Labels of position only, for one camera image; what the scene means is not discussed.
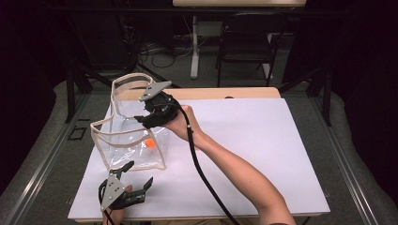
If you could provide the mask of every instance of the white table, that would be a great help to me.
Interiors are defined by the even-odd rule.
[[[267,8],[296,8],[304,7],[307,0],[173,0],[173,6],[184,8],[218,8],[218,7],[267,7]],[[214,31],[214,27],[218,28],[214,36],[220,34],[221,22],[205,22],[204,26],[211,26],[210,31]],[[198,78],[199,67],[199,49],[197,37],[199,25],[196,16],[192,20],[192,64],[191,64],[191,78]],[[263,65],[263,70],[267,76],[269,65]]]
[[[263,98],[271,90],[273,98]],[[248,160],[277,187],[293,216],[329,212],[322,188],[304,149],[292,115],[275,88],[220,88],[170,90],[181,104],[193,106],[203,130],[219,143]],[[191,99],[232,96],[234,99]],[[127,95],[127,99],[139,94]],[[127,209],[128,220],[226,218],[193,166],[187,142],[173,133],[164,152],[167,168],[125,172],[121,182],[142,188],[154,177],[144,203]],[[228,210],[236,217],[255,217],[256,211],[212,163],[198,151],[202,169]],[[94,148],[84,179],[69,212],[78,222],[101,221],[98,188],[108,177]]]

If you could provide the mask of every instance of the black cord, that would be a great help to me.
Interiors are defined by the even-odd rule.
[[[195,148],[194,148],[194,142],[193,142],[193,131],[191,129],[191,124],[190,124],[190,120],[188,119],[188,115],[185,113],[185,111],[181,108],[181,106],[179,105],[175,105],[175,104],[171,104],[173,106],[178,107],[178,109],[182,112],[182,114],[185,117],[185,121],[187,122],[187,132],[188,132],[188,142],[190,144],[190,149],[191,149],[191,154],[192,154],[192,159],[193,159],[193,163],[195,165],[196,171],[199,172],[200,177],[202,178],[203,182],[205,183],[205,185],[207,186],[208,190],[211,192],[211,194],[213,195],[214,199],[217,201],[217,203],[219,204],[219,206],[222,208],[222,210],[224,211],[224,213],[228,216],[229,219],[231,219],[231,221],[236,224],[239,225],[239,223],[237,222],[237,220],[231,215],[231,213],[228,211],[228,209],[225,207],[225,205],[222,203],[222,200],[219,198],[219,196],[217,195],[216,191],[213,189],[213,187],[210,185],[210,183],[207,181],[205,174],[202,171],[202,168],[200,167],[198,158],[196,156],[196,152],[195,152]]]
[[[308,223],[308,221],[310,220],[311,217],[307,217],[304,222],[301,223],[301,225],[306,225]]]
[[[163,54],[170,55],[171,57],[173,57],[173,60],[172,60],[172,62],[171,62],[169,65],[166,65],[166,66],[157,66],[157,65],[155,65],[155,55],[157,55],[157,54],[161,54],[161,53],[160,53],[160,52],[155,52],[155,53],[153,53],[153,54],[152,54],[152,57],[151,57],[151,59],[150,59],[150,63],[151,63],[152,66],[154,66],[155,68],[169,68],[169,67],[172,66],[173,63],[176,61],[176,56],[175,56],[172,52],[163,52]]]
[[[102,204],[102,200],[103,200],[103,195],[105,194],[105,188],[106,188],[106,183],[108,180],[105,180],[104,182],[102,182],[102,184],[99,186],[99,203]],[[114,224],[114,221],[111,218],[111,215],[108,213],[108,211],[106,211],[106,209],[103,211],[103,213],[105,214],[105,216],[107,217],[108,221],[111,222],[112,225]]]

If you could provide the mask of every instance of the person's hand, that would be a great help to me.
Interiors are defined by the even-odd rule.
[[[181,108],[187,114],[188,120],[190,121],[195,145],[196,146],[198,144],[200,145],[200,141],[206,136],[206,134],[199,127],[199,124],[193,113],[192,107],[187,105],[182,105]],[[174,120],[168,122],[163,126],[173,131],[175,135],[177,135],[180,139],[185,141],[188,140],[187,121],[185,120],[185,117],[181,111],[178,111],[177,117]]]
[[[126,187],[126,191],[132,192],[132,186],[128,185]],[[120,224],[125,215],[125,209],[111,210],[110,208],[107,208],[106,211],[108,212],[109,215],[111,215],[111,219],[115,225]],[[103,225],[112,224],[111,221],[109,221],[109,219],[106,217],[105,213],[102,213],[102,224]]]

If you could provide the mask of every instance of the transparent bag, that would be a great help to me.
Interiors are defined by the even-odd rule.
[[[163,152],[167,149],[168,130],[147,129],[134,118],[148,115],[144,102],[129,100],[129,90],[144,90],[154,83],[144,73],[131,73],[112,82],[109,117],[92,123],[91,137],[109,170],[134,160],[131,171],[165,169]]]

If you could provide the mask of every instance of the chair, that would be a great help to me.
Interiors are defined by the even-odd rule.
[[[220,87],[222,62],[269,64],[268,75],[264,74],[269,86],[280,38],[287,26],[287,19],[280,14],[260,12],[236,13],[227,17],[221,30],[221,43],[217,56],[218,80]],[[268,34],[277,38],[268,40]]]

